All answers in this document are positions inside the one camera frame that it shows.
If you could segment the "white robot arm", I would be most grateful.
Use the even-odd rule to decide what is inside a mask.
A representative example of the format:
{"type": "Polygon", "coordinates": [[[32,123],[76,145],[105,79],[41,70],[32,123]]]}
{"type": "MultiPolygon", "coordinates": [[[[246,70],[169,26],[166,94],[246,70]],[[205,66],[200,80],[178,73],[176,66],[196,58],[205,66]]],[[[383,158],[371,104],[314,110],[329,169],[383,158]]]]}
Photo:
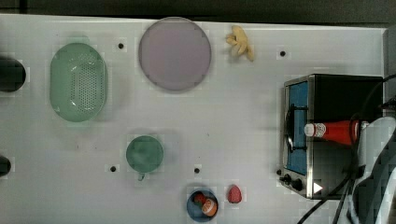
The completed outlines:
{"type": "Polygon", "coordinates": [[[358,177],[346,197],[350,224],[388,224],[395,194],[395,118],[377,119],[361,131],[358,177]]]}

